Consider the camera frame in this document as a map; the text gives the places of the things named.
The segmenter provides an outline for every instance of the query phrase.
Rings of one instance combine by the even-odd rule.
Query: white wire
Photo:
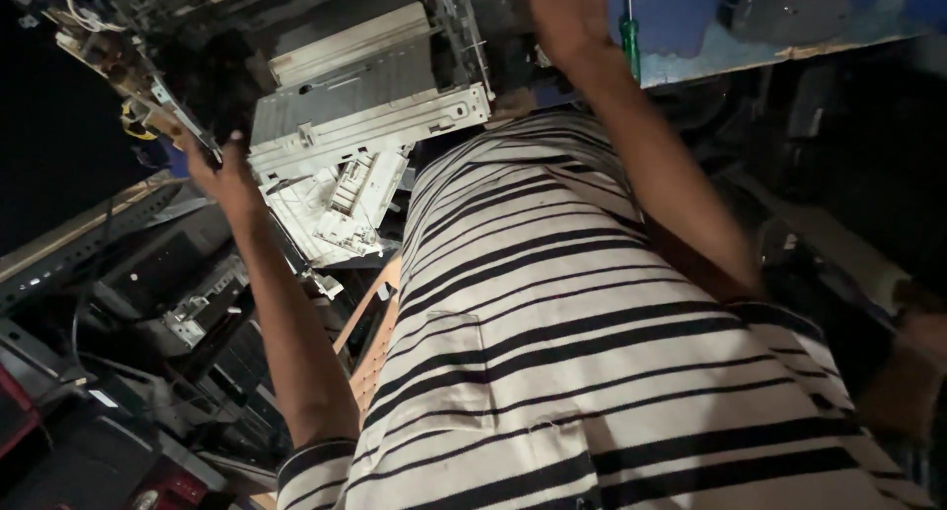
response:
[[[109,24],[105,22],[100,22],[99,20],[94,20],[92,18],[86,18],[79,14],[76,10],[76,5],[72,0],[65,0],[66,6],[69,7],[69,12],[71,12],[70,17],[76,21],[80,26],[86,30],[94,33],[102,31],[110,32],[123,32],[125,30],[122,26],[117,26],[115,24]]]

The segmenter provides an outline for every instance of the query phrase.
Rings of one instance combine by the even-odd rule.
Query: red object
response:
[[[157,492],[157,503],[148,510],[195,510],[210,490],[172,459],[162,456],[138,484],[126,508],[137,510],[138,498],[149,491]]]
[[[0,366],[0,458],[6,455],[42,420],[19,382]]]

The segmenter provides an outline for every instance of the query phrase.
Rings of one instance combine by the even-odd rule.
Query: hand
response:
[[[237,228],[236,225],[259,219],[260,215],[265,218],[268,209],[246,161],[243,133],[230,134],[230,140],[221,148],[222,166],[216,170],[207,163],[206,148],[193,134],[186,132],[182,144],[190,176],[217,199],[230,225]]]
[[[529,7],[540,47],[566,74],[575,63],[615,47],[606,0],[529,0]]]

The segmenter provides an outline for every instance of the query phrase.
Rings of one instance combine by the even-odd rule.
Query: hole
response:
[[[453,124],[453,123],[451,123],[450,125],[448,125],[448,126],[446,126],[446,127],[441,127],[441,126],[438,124],[438,125],[431,125],[430,127],[427,128],[427,130],[428,130],[431,134],[433,134],[433,133],[440,133],[440,132],[442,132],[442,131],[448,131],[448,130],[450,130],[450,129],[454,129],[454,124]]]

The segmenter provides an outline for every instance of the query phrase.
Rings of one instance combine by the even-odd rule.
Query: blue table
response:
[[[612,37],[625,0],[608,0]],[[911,38],[947,29],[947,0],[852,0],[855,13],[845,32],[811,46],[739,42],[716,21],[720,0],[634,0],[641,31],[642,85],[693,80]],[[555,87],[533,90],[540,106],[572,100]]]

